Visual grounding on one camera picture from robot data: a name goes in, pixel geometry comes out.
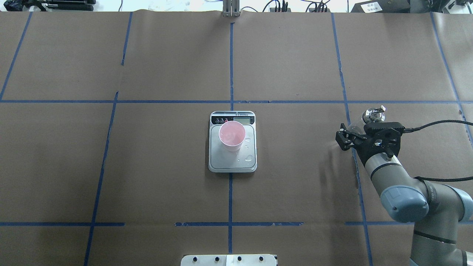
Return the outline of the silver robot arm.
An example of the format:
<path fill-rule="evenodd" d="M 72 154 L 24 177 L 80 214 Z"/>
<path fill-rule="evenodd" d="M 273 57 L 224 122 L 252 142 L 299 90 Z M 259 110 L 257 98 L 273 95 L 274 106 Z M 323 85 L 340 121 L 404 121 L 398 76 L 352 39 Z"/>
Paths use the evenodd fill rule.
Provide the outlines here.
<path fill-rule="evenodd" d="M 447 180 L 411 177 L 398 159 L 401 136 L 421 129 L 399 122 L 367 123 L 363 129 L 341 123 L 336 142 L 341 150 L 356 150 L 389 216 L 414 223 L 409 265 L 471 266 L 472 252 L 457 247 L 457 233 L 459 223 L 472 216 L 472 197 Z"/>

